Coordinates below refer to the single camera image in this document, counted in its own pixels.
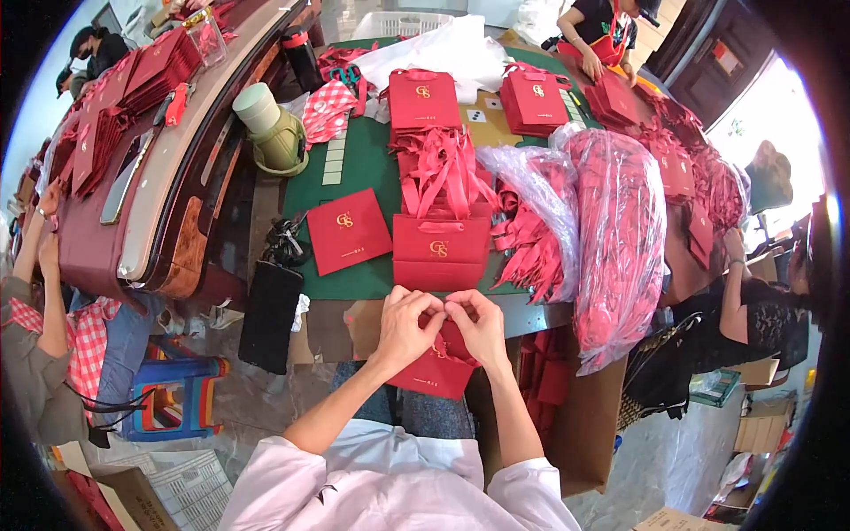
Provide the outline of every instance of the white sleeve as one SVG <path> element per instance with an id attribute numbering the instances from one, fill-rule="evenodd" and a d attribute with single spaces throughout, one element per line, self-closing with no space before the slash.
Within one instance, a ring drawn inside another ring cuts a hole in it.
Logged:
<path id="1" fill-rule="evenodd" d="M 545 457 L 522 461 L 493 475 L 487 495 L 526 529 L 581 531 L 561 501 L 561 475 Z"/>
<path id="2" fill-rule="evenodd" d="M 325 458 L 283 437 L 265 438 L 233 488 L 218 531 L 284 528 L 327 478 Z"/>

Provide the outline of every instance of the red apron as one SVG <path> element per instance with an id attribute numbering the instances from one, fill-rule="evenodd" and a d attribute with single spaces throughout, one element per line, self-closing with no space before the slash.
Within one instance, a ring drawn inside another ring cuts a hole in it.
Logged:
<path id="1" fill-rule="evenodd" d="M 590 49 L 599 57 L 603 65 L 616 66 L 623 59 L 623 54 L 626 52 L 626 39 L 628 37 L 629 23 L 623 25 L 623 38 L 620 40 L 619 46 L 614 46 L 614 33 L 617 31 L 617 17 L 620 15 L 620 9 L 615 8 L 614 19 L 611 20 L 611 29 L 608 35 L 602 36 L 596 42 L 590 45 Z M 581 59 L 584 57 L 578 48 L 564 41 L 558 40 L 558 52 L 561 54 L 572 55 Z"/>

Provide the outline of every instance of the white plastic crate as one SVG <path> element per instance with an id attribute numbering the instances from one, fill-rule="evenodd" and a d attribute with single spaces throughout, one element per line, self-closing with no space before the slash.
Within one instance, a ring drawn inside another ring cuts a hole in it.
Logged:
<path id="1" fill-rule="evenodd" d="M 367 13 L 354 35 L 354 40 L 375 39 L 378 37 L 413 37 L 436 30 L 451 22 L 455 17 L 450 14 L 410 13 L 407 11 L 376 11 Z"/>
<path id="2" fill-rule="evenodd" d="M 149 452 L 107 464 L 138 466 L 182 531 L 215 531 L 233 492 L 211 449 Z"/>

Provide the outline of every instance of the glass jar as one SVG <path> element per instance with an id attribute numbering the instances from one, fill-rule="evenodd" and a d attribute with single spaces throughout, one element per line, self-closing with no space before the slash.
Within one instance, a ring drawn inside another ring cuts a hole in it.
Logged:
<path id="1" fill-rule="evenodd" d="M 183 21 L 186 33 L 195 44 L 204 66 L 215 66 L 227 57 L 227 45 L 213 17 L 213 8 L 206 6 Z"/>

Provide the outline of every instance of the white shirt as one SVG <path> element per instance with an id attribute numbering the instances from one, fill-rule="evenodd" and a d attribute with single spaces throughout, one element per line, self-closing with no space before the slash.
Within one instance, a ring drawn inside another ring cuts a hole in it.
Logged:
<path id="1" fill-rule="evenodd" d="M 485 494 L 476 441 L 415 437 L 358 419 L 324 456 L 283 437 L 260 441 L 218 529 L 581 531 L 546 458 L 500 470 Z"/>

